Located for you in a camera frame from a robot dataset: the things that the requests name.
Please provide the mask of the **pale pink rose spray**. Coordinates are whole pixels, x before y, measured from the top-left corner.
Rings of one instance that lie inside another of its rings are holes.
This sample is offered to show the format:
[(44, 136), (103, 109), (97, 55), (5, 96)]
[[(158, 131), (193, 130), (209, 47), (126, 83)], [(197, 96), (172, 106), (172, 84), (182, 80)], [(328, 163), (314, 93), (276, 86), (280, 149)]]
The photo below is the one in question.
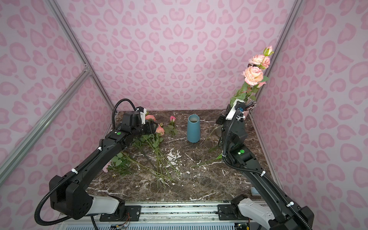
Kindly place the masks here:
[(256, 94), (259, 89), (266, 84), (269, 78), (264, 74), (271, 63), (271, 56), (274, 54), (272, 46), (266, 47), (262, 54), (258, 54), (249, 59), (248, 67), (242, 72), (244, 79), (242, 86), (230, 99), (230, 105), (234, 106), (236, 100), (246, 102), (256, 101)]

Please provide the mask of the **pink peony spray stem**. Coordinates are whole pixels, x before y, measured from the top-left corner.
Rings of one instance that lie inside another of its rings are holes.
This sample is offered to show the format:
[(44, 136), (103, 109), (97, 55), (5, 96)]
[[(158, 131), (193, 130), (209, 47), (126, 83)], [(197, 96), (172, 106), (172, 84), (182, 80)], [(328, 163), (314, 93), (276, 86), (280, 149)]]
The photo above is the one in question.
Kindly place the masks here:
[[(156, 122), (156, 118), (153, 115), (146, 115), (145, 117), (146, 121), (153, 121)], [(159, 134), (160, 136), (163, 136), (165, 134), (165, 131), (161, 125), (158, 125), (156, 128), (155, 133)]]

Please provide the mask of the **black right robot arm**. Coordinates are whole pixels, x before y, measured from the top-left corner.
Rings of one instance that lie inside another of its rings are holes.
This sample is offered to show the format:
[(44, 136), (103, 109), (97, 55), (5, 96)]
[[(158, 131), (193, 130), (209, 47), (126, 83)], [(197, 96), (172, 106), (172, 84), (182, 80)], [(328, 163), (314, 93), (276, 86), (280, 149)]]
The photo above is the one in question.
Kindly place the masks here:
[(220, 115), (216, 121), (222, 126), (218, 145), (222, 148), (222, 161), (240, 171), (267, 206), (256, 204), (246, 195), (239, 195), (230, 201), (227, 211), (223, 207), (218, 208), (218, 215), (232, 220), (247, 220), (247, 230), (250, 229), (251, 221), (266, 230), (311, 230), (314, 221), (311, 209), (293, 201), (268, 175), (244, 143), (248, 137), (244, 125), (246, 113), (254, 107), (255, 102), (245, 103), (242, 100), (228, 105), (225, 114)]

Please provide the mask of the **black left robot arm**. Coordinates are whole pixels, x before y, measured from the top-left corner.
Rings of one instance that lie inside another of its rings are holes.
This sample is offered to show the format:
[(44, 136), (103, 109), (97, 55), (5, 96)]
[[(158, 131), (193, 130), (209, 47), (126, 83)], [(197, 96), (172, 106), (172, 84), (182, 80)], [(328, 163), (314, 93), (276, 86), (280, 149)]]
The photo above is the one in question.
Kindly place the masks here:
[[(99, 146), (63, 177), (56, 175), (50, 180), (49, 192), (41, 199), (34, 212), (34, 220), (38, 225), (51, 226), (68, 219), (78, 220), (97, 215), (101, 215), (103, 220), (129, 220), (124, 200), (115, 196), (93, 196), (86, 191), (99, 172), (135, 139), (156, 132), (158, 124), (146, 120), (147, 110), (141, 106), (125, 112), (120, 123), (116, 124), (117, 108), (122, 102), (133, 104), (129, 99), (117, 102), (112, 113), (112, 130), (100, 140)], [(50, 201), (52, 209), (65, 217), (53, 221), (43, 220), (41, 210), (47, 201)]]

